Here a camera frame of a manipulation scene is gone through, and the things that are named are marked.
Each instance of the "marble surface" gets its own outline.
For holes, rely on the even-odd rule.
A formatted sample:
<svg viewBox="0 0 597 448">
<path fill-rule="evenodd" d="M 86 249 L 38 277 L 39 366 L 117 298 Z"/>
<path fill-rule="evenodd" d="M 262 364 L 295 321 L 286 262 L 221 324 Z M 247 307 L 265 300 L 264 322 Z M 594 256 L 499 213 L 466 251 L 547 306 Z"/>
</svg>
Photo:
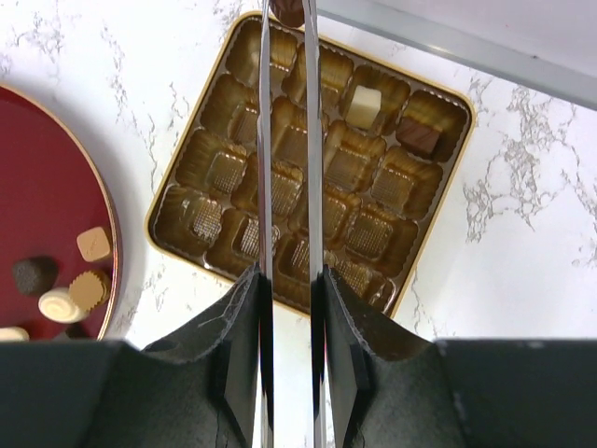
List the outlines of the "marble surface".
<svg viewBox="0 0 597 448">
<path fill-rule="evenodd" d="M 114 196 L 125 268 L 109 337 L 145 346 L 229 287 L 153 250 L 143 226 L 230 24 L 258 3 L 0 0 L 0 82 L 72 129 Z M 597 112 L 334 21 L 320 32 L 479 113 L 395 320 L 428 339 L 597 336 Z M 274 319 L 276 441 L 311 446 L 309 324 Z"/>
</svg>

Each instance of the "gold tray edge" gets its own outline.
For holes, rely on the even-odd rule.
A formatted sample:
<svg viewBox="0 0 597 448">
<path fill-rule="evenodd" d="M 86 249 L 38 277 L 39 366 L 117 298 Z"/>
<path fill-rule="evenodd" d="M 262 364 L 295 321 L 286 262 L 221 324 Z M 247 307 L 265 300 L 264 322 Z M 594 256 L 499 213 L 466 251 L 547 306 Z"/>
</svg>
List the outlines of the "gold tray edge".
<svg viewBox="0 0 597 448">
<path fill-rule="evenodd" d="M 119 228 L 117 225 L 118 218 L 116 215 L 116 209 L 112 202 L 112 197 L 110 196 L 110 194 L 107 190 L 107 187 L 105 186 L 105 182 L 102 179 L 102 176 L 100 175 L 100 172 L 97 169 L 97 166 L 91 159 L 91 156 L 89 155 L 87 150 L 83 147 L 81 142 L 79 142 L 79 140 L 71 132 L 71 130 L 62 122 L 61 119 L 59 119 L 53 112 L 51 112 L 44 105 L 40 104 L 39 102 L 37 102 L 35 99 L 33 99 L 31 96 L 24 93 L 23 91 L 16 89 L 14 87 L 10 87 L 5 83 L 0 83 L 0 88 L 6 89 L 7 91 L 11 91 L 11 92 L 15 93 L 16 95 L 19 95 L 21 98 L 25 99 L 26 101 L 28 101 L 29 103 L 31 103 L 32 105 L 37 107 L 39 110 L 44 112 L 48 117 L 53 119 L 54 122 L 56 122 L 64 130 L 64 132 L 69 136 L 69 138 L 75 143 L 76 147 L 78 147 L 78 150 L 81 151 L 81 154 L 87 161 L 87 164 L 90 166 L 91 171 L 93 172 L 93 175 L 95 176 L 95 178 L 97 180 L 97 183 L 100 187 L 100 191 L 102 192 L 102 196 L 104 196 L 104 203 L 105 203 L 105 206 L 108 211 L 108 218 L 110 219 L 110 230 L 112 231 L 112 253 L 114 254 L 114 263 L 113 263 L 114 272 L 112 273 L 112 288 L 110 290 L 110 298 L 108 299 L 108 306 L 105 310 L 104 321 L 102 322 L 102 326 L 100 327 L 100 331 L 96 338 L 97 341 L 100 341 L 101 339 L 104 338 L 105 333 L 108 328 L 108 325 L 110 324 L 110 321 L 112 319 L 112 313 L 113 313 L 114 307 L 116 305 L 117 295 L 118 295 L 119 286 L 120 286 L 120 269 L 121 269 L 121 266 L 120 266 L 121 257 L 119 255 L 120 235 L 118 234 L 118 231 L 119 231 Z"/>
<path fill-rule="evenodd" d="M 146 219 L 144 222 L 144 233 L 146 235 L 146 239 L 148 240 L 149 244 L 158 252 L 160 252 L 161 254 L 167 255 L 168 257 L 172 257 L 175 259 L 179 259 L 181 261 L 184 261 L 185 263 L 195 267 L 196 269 L 200 269 L 201 271 L 208 273 L 210 276 L 212 276 L 213 278 L 216 278 L 217 280 L 231 285 L 233 282 L 230 281 L 228 278 L 224 277 L 223 275 L 220 275 L 219 273 L 214 273 L 212 271 L 209 271 L 206 268 L 203 268 L 202 266 L 198 266 L 197 264 L 193 263 L 192 261 L 189 261 L 187 259 L 184 259 L 183 257 L 174 254 L 170 251 L 168 251 L 167 249 L 164 249 L 160 246 L 158 246 L 158 244 L 153 240 L 153 238 L 151 237 L 151 232 L 149 231 L 149 224 L 150 224 L 150 219 L 151 216 L 153 215 L 157 202 L 158 202 L 158 198 L 162 195 L 162 192 L 164 190 L 164 188 L 166 187 L 166 184 L 168 183 L 168 179 L 172 173 L 172 169 L 174 168 L 174 164 L 175 161 L 178 158 L 178 155 L 182 149 L 182 146 L 185 142 L 185 137 L 188 134 L 188 131 L 193 123 L 193 118 L 197 115 L 197 111 L 199 110 L 201 103 L 203 102 L 205 93 L 208 91 L 209 86 L 211 84 L 211 81 L 213 80 L 213 77 L 215 75 L 215 72 L 217 71 L 217 68 L 219 67 L 222 58 L 224 56 L 224 53 L 226 52 L 226 49 L 228 48 L 229 42 L 232 39 L 234 33 L 236 32 L 236 29 L 238 28 L 238 26 L 246 19 L 252 18 L 252 17 L 261 17 L 261 11 L 248 11 L 243 13 L 242 15 L 240 15 L 235 21 L 234 23 L 230 26 L 230 29 L 228 31 L 228 34 L 226 35 L 226 39 L 224 40 L 224 42 L 222 43 L 222 46 L 220 48 L 220 51 L 217 54 L 217 57 L 215 58 L 214 61 L 214 65 L 212 66 L 212 69 L 210 71 L 210 74 L 207 78 L 207 81 L 205 83 L 205 85 L 203 86 L 203 89 L 201 90 L 201 94 L 197 100 L 197 102 L 195 103 L 195 106 L 193 107 L 193 110 L 191 111 L 191 119 L 188 121 L 187 125 L 185 126 L 185 129 L 182 133 L 180 133 L 181 138 L 179 140 L 179 142 L 176 144 L 176 149 L 174 150 L 174 153 L 170 159 L 170 162 L 168 163 L 168 167 L 166 168 L 166 170 L 164 171 L 164 175 L 162 177 L 162 180 L 160 181 L 160 186 L 157 189 L 157 192 L 155 193 L 152 201 L 151 201 L 151 205 L 149 206 L 149 209 L 147 211 L 146 214 Z M 299 28 L 301 31 L 304 32 L 304 27 L 300 27 Z M 341 42 L 338 42 L 332 38 L 329 38 L 325 35 L 320 35 L 320 40 L 328 43 L 328 44 L 332 44 L 335 45 L 341 49 L 344 49 L 345 51 L 349 51 L 351 53 L 354 53 L 364 59 L 367 59 L 369 61 L 372 61 L 374 63 L 377 63 L 379 65 L 382 65 L 386 68 L 389 68 L 391 70 L 396 70 L 397 72 L 403 73 L 409 77 L 412 77 L 414 79 L 417 79 L 419 81 L 422 81 L 423 83 L 426 83 L 430 86 L 433 86 L 441 91 L 445 91 L 457 98 L 459 98 L 460 100 L 462 100 L 466 106 L 468 107 L 468 109 L 470 110 L 470 125 L 468 128 L 468 131 L 466 133 L 465 136 L 465 140 L 463 141 L 463 146 L 462 149 L 460 150 L 456 161 L 454 162 L 454 166 L 451 170 L 450 176 L 448 177 L 448 181 L 446 182 L 446 186 L 443 190 L 443 192 L 441 193 L 441 196 L 439 198 L 439 201 L 437 203 L 437 208 L 436 211 L 434 212 L 434 214 L 431 216 L 431 220 L 429 222 L 429 228 L 427 229 L 427 232 L 425 233 L 425 236 L 423 237 L 423 240 L 421 241 L 421 247 L 419 248 L 419 250 L 417 251 L 417 255 L 415 256 L 414 261 L 412 262 L 412 266 L 409 269 L 409 273 L 407 274 L 405 281 L 404 281 L 404 286 L 400 289 L 400 291 L 398 292 L 397 296 L 396 296 L 396 303 L 393 306 L 393 310 L 392 313 L 390 314 L 390 318 L 394 319 L 394 317 L 396 316 L 396 313 L 398 311 L 398 307 L 400 306 L 400 303 L 402 302 L 402 300 L 404 299 L 404 296 L 406 295 L 407 289 L 408 289 L 408 285 L 412 279 L 412 276 L 415 274 L 416 270 L 417 270 L 417 265 L 419 263 L 419 259 L 421 257 L 421 254 L 423 253 L 425 246 L 427 244 L 427 240 L 429 239 L 429 235 L 431 234 L 431 231 L 433 230 L 435 224 L 436 224 L 436 220 L 437 220 L 437 216 L 439 215 L 439 211 L 441 210 L 445 199 L 446 199 L 446 194 L 448 192 L 448 190 L 450 189 L 451 183 L 453 182 L 454 179 L 454 175 L 456 174 L 456 171 L 458 170 L 458 167 L 460 166 L 460 163 L 462 161 L 462 157 L 465 155 L 465 151 L 468 147 L 468 143 L 469 140 L 471 138 L 471 135 L 475 129 L 475 125 L 477 122 L 477 110 L 475 108 L 475 105 L 473 104 L 473 102 L 466 97 L 462 92 L 460 91 L 456 91 L 452 88 L 443 86 L 442 84 L 439 84 L 438 82 L 435 82 L 431 79 L 428 79 L 427 77 L 422 77 L 419 75 L 414 74 L 413 72 L 411 72 L 410 70 L 406 70 L 403 69 L 401 67 L 399 67 L 398 65 L 394 65 L 392 63 L 388 63 L 386 61 L 381 60 L 380 58 L 377 58 L 375 56 L 370 55 L 369 53 L 367 53 L 366 51 L 362 51 L 360 49 L 353 49 L 351 47 L 348 47 L 345 44 L 342 44 Z M 283 306 L 284 308 L 292 311 L 293 313 L 299 314 L 299 315 L 304 315 L 304 316 L 308 316 L 307 314 L 297 310 L 296 308 L 292 308 L 289 305 L 286 305 L 285 303 L 281 303 L 279 301 L 276 301 L 278 305 Z"/>
</svg>

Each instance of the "tongs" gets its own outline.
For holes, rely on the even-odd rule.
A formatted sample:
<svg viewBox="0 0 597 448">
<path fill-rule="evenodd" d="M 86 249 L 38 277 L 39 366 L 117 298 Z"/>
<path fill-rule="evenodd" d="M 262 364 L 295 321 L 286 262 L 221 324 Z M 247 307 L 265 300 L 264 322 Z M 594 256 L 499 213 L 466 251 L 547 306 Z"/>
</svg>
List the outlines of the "tongs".
<svg viewBox="0 0 597 448">
<path fill-rule="evenodd" d="M 307 150 L 309 199 L 309 278 L 311 283 L 313 444 L 326 446 L 324 393 L 325 330 L 323 272 L 324 236 L 322 221 L 323 154 L 319 70 L 319 37 L 315 0 L 302 0 L 305 14 L 305 56 L 307 69 Z M 266 287 L 260 298 L 262 379 L 261 445 L 273 446 L 273 316 L 272 316 L 272 220 L 271 220 L 271 104 L 270 104 L 270 0 L 263 2 L 263 27 L 259 59 L 259 116 L 257 119 L 257 159 L 259 170 L 259 267 Z"/>
</svg>

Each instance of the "round red plate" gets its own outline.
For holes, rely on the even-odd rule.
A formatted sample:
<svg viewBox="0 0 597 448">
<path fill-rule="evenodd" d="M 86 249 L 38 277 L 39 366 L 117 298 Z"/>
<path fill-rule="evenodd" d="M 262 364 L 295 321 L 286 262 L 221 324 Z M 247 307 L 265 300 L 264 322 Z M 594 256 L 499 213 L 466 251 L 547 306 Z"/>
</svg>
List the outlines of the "round red plate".
<svg viewBox="0 0 597 448">
<path fill-rule="evenodd" d="M 54 287 L 102 269 L 112 276 L 110 299 L 80 323 L 100 339 L 118 292 L 118 232 L 114 209 L 89 155 L 47 110 L 0 86 L 0 328 L 19 326 L 32 340 L 52 339 L 66 329 L 47 320 L 37 298 L 22 296 L 12 277 L 20 259 L 50 256 L 59 266 Z M 85 261 L 77 236 L 101 226 L 111 233 L 113 257 Z"/>
</svg>

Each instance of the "white tabletop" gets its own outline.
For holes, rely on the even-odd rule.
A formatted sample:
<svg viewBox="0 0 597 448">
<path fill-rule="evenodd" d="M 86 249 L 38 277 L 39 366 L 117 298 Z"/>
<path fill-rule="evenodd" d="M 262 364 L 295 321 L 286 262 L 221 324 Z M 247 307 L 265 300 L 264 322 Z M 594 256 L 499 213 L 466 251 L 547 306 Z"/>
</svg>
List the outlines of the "white tabletop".
<svg viewBox="0 0 597 448">
<path fill-rule="evenodd" d="M 143 226 L 224 35 L 258 4 L 139 5 L 0 3 L 0 82 L 56 113 L 97 163 L 124 241 L 108 334 L 142 347 L 229 287 L 157 253 Z M 463 92 L 479 113 L 396 321 L 428 339 L 597 336 L 597 112 L 334 21 L 320 33 Z M 311 446 L 309 323 L 280 307 L 274 319 L 276 440 Z"/>
</svg>

